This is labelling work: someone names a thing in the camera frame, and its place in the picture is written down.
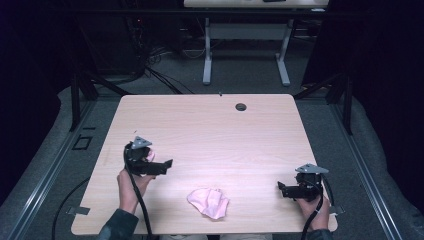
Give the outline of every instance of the light wood table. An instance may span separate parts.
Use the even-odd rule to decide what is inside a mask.
[[[245,111],[236,104],[246,105]],[[174,159],[144,196],[153,234],[301,232],[305,219],[277,181],[295,186],[295,168],[316,164],[293,97],[272,95],[138,95],[122,98],[76,215],[72,232],[97,234],[118,207],[116,176],[136,136],[153,143],[156,162]],[[212,220],[186,197],[220,189],[227,215]],[[141,208],[136,234],[146,234]],[[330,218],[330,230],[337,228]]]
[[[256,9],[322,9],[326,8],[328,0],[286,0],[281,2],[264,2],[263,0],[184,0],[187,8],[256,8]],[[282,40],[281,48],[275,54],[278,71],[283,86],[290,86],[284,57],[287,52],[293,20],[288,24],[247,24],[247,23],[212,23],[205,19],[205,67],[203,84],[211,83],[212,52],[211,39],[256,39]]]

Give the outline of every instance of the pink cloth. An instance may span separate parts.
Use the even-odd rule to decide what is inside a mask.
[[[194,190],[187,196],[187,200],[195,206],[199,212],[210,218],[218,219],[225,216],[228,202],[220,191],[210,188],[201,188]]]

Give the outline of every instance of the wooden tabletop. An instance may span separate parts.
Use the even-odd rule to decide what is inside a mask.
[[[242,103],[246,110],[239,111]],[[122,98],[81,202],[76,235],[97,234],[118,207],[116,176],[124,146],[140,136],[155,162],[173,159],[143,197],[153,234],[301,232],[305,219],[277,181],[295,186],[295,168],[316,164],[293,97],[270,95],[137,95]],[[186,197],[220,189],[227,215],[213,220]],[[146,234],[141,208],[137,234]],[[330,217],[330,230],[337,228]]]
[[[263,0],[184,0],[191,8],[326,8],[328,0],[286,0],[264,2]]]

